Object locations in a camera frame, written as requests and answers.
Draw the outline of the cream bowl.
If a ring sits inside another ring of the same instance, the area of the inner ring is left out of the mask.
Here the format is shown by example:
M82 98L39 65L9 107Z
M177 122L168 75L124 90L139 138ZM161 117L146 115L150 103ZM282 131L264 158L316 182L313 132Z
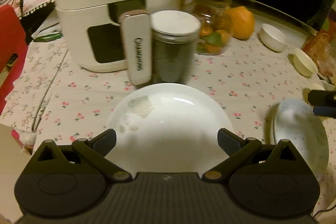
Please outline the cream bowl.
M298 73L305 77L311 77L318 73L318 68L314 61L298 48L293 50L293 64Z
M321 90L321 91L325 91L325 88L323 86L321 86L318 83L312 83L309 85L308 87L309 90Z

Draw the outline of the large blue patterned plate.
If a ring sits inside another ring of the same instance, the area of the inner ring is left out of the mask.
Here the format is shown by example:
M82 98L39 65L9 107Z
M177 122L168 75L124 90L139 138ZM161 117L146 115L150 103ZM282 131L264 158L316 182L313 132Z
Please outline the large blue patterned plate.
M273 139L276 143L290 140L321 180L329 162L329 142L322 121L310 105L297 98L280 102L273 116Z

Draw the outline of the white plate with grey flowers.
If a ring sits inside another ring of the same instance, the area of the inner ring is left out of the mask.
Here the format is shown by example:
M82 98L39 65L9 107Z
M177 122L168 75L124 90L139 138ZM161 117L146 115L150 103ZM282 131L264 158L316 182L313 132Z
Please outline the white plate with grey flowers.
M228 115L207 94L181 84L150 85L126 96L108 128L116 146L106 159L128 171L198 175L228 158L218 145L221 128L233 130Z

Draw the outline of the white bowl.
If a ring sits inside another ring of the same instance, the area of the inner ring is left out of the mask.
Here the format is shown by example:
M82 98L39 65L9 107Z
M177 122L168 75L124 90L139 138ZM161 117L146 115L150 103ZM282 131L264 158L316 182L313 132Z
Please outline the white bowl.
M287 46L285 34L270 24L261 25L259 37L266 47L275 52L282 52Z

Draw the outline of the orange citrus on table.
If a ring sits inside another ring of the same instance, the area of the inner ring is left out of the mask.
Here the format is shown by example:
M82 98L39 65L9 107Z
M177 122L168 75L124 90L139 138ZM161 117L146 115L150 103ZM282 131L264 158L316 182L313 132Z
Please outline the orange citrus on table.
M232 21L233 37L248 39L255 30L255 17L245 6L230 8L226 11Z

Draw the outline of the glass jar with metal lid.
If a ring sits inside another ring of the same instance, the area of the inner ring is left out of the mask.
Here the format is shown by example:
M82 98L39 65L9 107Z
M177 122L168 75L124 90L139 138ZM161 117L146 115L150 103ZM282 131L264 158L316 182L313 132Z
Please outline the glass jar with metal lid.
M184 84L188 81L199 39L201 21L179 10L151 14L153 82Z

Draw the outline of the glass jar of tangerines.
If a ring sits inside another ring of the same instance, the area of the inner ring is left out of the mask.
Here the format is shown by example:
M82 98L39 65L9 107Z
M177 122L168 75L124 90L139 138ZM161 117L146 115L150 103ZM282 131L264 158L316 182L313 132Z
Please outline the glass jar of tangerines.
M183 10L201 21L197 53L219 55L232 37L232 19L227 14L231 0L184 0Z

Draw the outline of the white Changhong air fryer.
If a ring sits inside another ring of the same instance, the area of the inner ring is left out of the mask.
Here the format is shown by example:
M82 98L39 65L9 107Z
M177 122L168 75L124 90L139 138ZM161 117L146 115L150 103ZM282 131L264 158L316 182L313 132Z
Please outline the white Changhong air fryer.
M55 3L74 62L92 72L127 70L134 85L151 80L151 14L181 6L181 0L55 0Z

